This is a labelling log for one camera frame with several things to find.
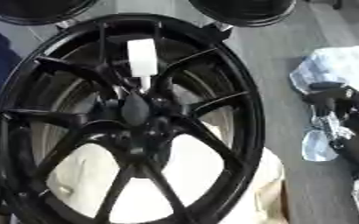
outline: wheel rim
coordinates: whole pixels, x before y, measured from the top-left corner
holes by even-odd
[[[133,86],[136,84],[131,79],[124,78],[129,76],[126,67],[112,64],[113,61],[118,60],[113,58],[113,55],[107,54],[107,49],[111,47],[108,39],[112,38],[122,42],[130,39],[154,38],[157,43],[162,39],[170,39],[177,44],[186,43],[186,46],[191,46],[192,51],[188,55],[184,54],[185,56],[176,55],[166,59],[168,66],[161,67],[160,75],[154,80],[151,91],[141,94],[135,90]],[[154,15],[115,15],[78,24],[47,41],[30,55],[15,70],[0,100],[0,187],[3,188],[8,203],[15,209],[17,215],[23,221],[31,223],[40,221],[91,223],[94,219],[107,223],[110,213],[108,209],[115,204],[118,194],[127,182],[120,180],[129,180],[136,171],[151,179],[172,206],[173,215],[152,223],[204,221],[214,223],[224,217],[242,195],[258,166],[264,143],[264,117],[257,89],[246,69],[224,45],[213,44],[210,39],[202,29],[173,18]],[[88,61],[88,63],[80,66],[80,61],[77,61],[80,54],[75,53],[75,49],[82,49],[87,43],[99,46],[98,57],[96,57],[99,63],[94,64],[86,56],[87,54],[83,54],[83,62]],[[121,46],[120,44],[118,52],[122,51]],[[158,44],[158,51],[161,47],[167,45]],[[221,94],[216,98],[202,95],[201,98],[210,99],[198,103],[185,105],[180,103],[178,97],[171,91],[172,84],[194,88],[194,92],[198,94],[196,88],[200,83],[195,87],[194,83],[198,82],[189,78],[191,75],[179,74],[183,74],[184,69],[197,70],[193,67],[203,64],[206,59],[212,60],[214,62],[212,68],[222,75],[222,77],[220,75],[214,77],[214,84],[221,83],[215,88],[215,90],[220,89]],[[45,95],[42,93],[48,91],[46,89],[50,86],[51,79],[61,80],[64,86],[66,82],[63,80],[67,77],[58,74],[58,71],[73,74],[74,77],[69,79],[84,80],[82,81],[84,85],[93,83],[87,86],[100,95],[100,100],[95,104],[98,109],[93,107],[87,114],[42,111],[42,108],[47,109],[47,107],[42,106],[44,103],[39,103],[42,102],[42,98],[34,93]],[[112,88],[113,84],[133,94],[128,94],[122,99],[118,98],[117,92]],[[51,101],[49,97],[45,97],[45,100]],[[127,116],[126,114],[131,112],[126,108],[133,109],[135,104],[149,110],[148,113],[145,112],[147,115]],[[198,119],[207,112],[228,105],[235,109],[233,119],[236,125],[231,149],[205,128]],[[133,121],[134,116],[142,117],[141,121]],[[34,134],[31,121],[71,128],[38,165],[34,161],[35,155],[32,155],[32,148],[35,146],[31,146],[31,138]],[[156,129],[153,123],[163,123],[165,131]],[[47,187],[46,179],[54,167],[76,148],[76,145],[82,144],[81,142],[86,139],[90,141],[90,137],[94,134],[108,133],[112,140],[110,144],[115,144],[117,149],[123,149],[110,152],[113,157],[122,160],[122,163],[119,163],[121,170],[113,184],[114,186],[119,184],[119,187],[111,188],[111,194],[109,193],[102,203],[96,217],[91,219],[75,212],[57,199]],[[212,150],[225,162],[222,175],[200,199],[190,206],[182,204],[161,174],[165,162],[159,164],[159,161],[164,159],[154,158],[153,155],[158,153],[147,146],[151,145],[151,142],[167,145],[175,136],[182,133],[187,133],[212,146]],[[128,137],[128,140],[131,139],[132,144],[130,141],[118,140],[123,136]],[[100,139],[92,140],[94,143],[102,144],[99,142]],[[14,147],[24,150],[19,151],[18,156],[15,156]]]

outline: wheel spoke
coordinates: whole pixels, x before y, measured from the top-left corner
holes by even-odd
[[[32,172],[37,168],[34,156],[32,155],[31,129],[19,127],[10,133],[9,139],[10,147],[14,149],[11,151],[11,155],[20,161],[18,165],[20,165],[26,176],[30,177]]]
[[[106,28],[106,24],[99,26],[100,59],[108,66],[111,81],[122,87],[126,92],[130,92],[135,86],[113,65],[113,57],[108,51],[109,41],[107,40]]]
[[[69,72],[87,82],[93,83],[94,86],[98,86],[97,91],[103,91],[103,93],[108,97],[116,96],[116,92],[113,90],[109,81],[94,70],[80,65],[75,65],[72,62],[65,61],[63,59],[40,56],[37,57],[36,60],[41,64],[45,71],[50,74],[54,74],[56,71]]]
[[[146,160],[144,163],[144,173],[155,186],[163,193],[166,199],[169,201],[174,211],[174,215],[177,216],[178,221],[187,221],[187,223],[195,224],[196,222],[187,211],[184,204],[181,202],[177,193],[172,189],[167,179],[159,168],[150,160]]]
[[[188,105],[189,112],[191,116],[201,117],[205,114],[220,109],[225,106],[233,105],[236,100],[244,95],[248,94],[248,92],[241,92],[236,94],[226,94],[224,96],[216,97],[214,99],[209,99],[201,102],[196,102]]]
[[[116,178],[114,179],[95,217],[96,223],[109,223],[111,210],[116,204],[116,201],[118,200],[118,197],[120,196],[123,189],[129,183],[130,179],[134,176],[134,172],[134,165],[129,164],[126,167],[122,168],[116,175]]]
[[[77,145],[81,145],[84,136],[100,134],[105,130],[123,129],[125,127],[119,122],[100,121],[88,123],[80,129],[69,130],[38,165],[34,178],[45,179],[57,165],[76,150]]]
[[[184,129],[186,134],[199,139],[218,153],[224,160],[227,168],[238,169],[243,167],[241,159],[200,120],[181,117],[178,125]]]
[[[45,110],[14,108],[7,109],[4,113],[29,122],[50,123],[67,129],[80,127],[88,121],[87,116],[83,114],[68,114]]]
[[[208,55],[214,54],[216,48],[207,49],[202,52],[198,52],[196,54],[187,56],[183,59],[180,59],[176,62],[170,64],[161,74],[157,76],[155,89],[167,89],[170,88],[172,85],[172,78],[176,74],[175,72],[179,70],[183,70],[192,64],[199,63],[200,61],[206,60]]]

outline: black alloy wheel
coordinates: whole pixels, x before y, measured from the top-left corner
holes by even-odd
[[[16,216],[31,224],[110,223],[118,196],[138,178],[150,179],[173,210],[144,223],[210,224],[225,217],[258,167],[264,114],[247,69],[210,31],[171,17],[119,14],[66,29],[27,57],[0,97],[0,188]],[[154,39],[157,46],[159,73],[145,93],[130,75],[126,43],[133,39]],[[175,88],[198,101],[184,101]],[[77,109],[85,102],[87,108]],[[227,141],[203,123],[216,110],[232,124]],[[189,206],[162,174],[172,140],[184,134],[224,163]],[[95,217],[67,206],[46,183],[61,161],[88,143],[101,145],[120,166]]]
[[[0,0],[0,20],[14,25],[48,25],[73,18],[97,0]]]

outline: center cap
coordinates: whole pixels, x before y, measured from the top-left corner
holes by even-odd
[[[121,115],[131,126],[139,126],[150,116],[150,106],[139,94],[131,92],[126,96]]]

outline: floor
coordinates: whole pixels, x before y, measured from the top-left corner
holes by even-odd
[[[301,158],[301,140],[309,129],[309,115],[289,88],[287,79],[314,49],[359,45],[359,0],[345,1],[341,11],[333,10],[328,0],[322,1],[314,0],[312,4],[299,1],[296,11],[279,24],[235,28],[227,44],[249,67],[263,96],[266,146],[285,164],[291,223],[356,224],[359,217],[350,197],[347,164],[341,159],[315,164]],[[148,4],[145,0],[101,0],[79,19],[117,12],[158,13],[197,25],[211,21],[187,0],[149,0]],[[56,30],[51,25],[31,28],[0,22],[0,32],[11,40],[14,51],[24,57]]]

